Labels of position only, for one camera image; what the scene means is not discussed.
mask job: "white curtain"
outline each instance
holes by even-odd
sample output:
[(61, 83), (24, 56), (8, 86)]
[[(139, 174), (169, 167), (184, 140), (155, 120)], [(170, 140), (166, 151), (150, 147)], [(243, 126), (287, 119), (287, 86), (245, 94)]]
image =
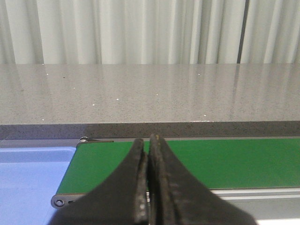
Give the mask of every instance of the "white curtain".
[[(0, 63), (236, 63), (245, 0), (0, 0)], [(249, 0), (241, 63), (300, 62), (300, 0)]]

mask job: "green conveyor belt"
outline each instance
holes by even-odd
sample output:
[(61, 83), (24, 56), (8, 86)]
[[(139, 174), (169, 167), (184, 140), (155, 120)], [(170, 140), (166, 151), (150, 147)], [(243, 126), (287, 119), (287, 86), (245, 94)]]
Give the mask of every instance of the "green conveyor belt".
[[(300, 186), (300, 139), (188, 140), (168, 144), (208, 188)], [(57, 194), (92, 190), (118, 166), (131, 145), (79, 144)]]

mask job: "gray granite countertop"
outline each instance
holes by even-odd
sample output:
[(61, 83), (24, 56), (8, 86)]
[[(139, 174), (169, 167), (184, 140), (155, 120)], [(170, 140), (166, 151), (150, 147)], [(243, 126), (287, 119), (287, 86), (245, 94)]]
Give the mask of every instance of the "gray granite countertop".
[(0, 65), (0, 139), (300, 135), (300, 64)]

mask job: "blue plastic tray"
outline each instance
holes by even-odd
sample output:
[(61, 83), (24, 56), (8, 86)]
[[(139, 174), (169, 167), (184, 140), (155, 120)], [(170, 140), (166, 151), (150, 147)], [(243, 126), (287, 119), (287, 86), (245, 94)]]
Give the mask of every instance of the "blue plastic tray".
[(73, 147), (0, 149), (0, 224), (46, 225)]

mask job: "speckled stone surface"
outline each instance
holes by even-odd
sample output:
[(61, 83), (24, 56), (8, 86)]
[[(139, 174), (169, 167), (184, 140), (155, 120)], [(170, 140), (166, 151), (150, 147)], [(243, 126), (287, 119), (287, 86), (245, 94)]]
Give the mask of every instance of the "speckled stone surface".
[(300, 135), (300, 64), (0, 65), (0, 139)]

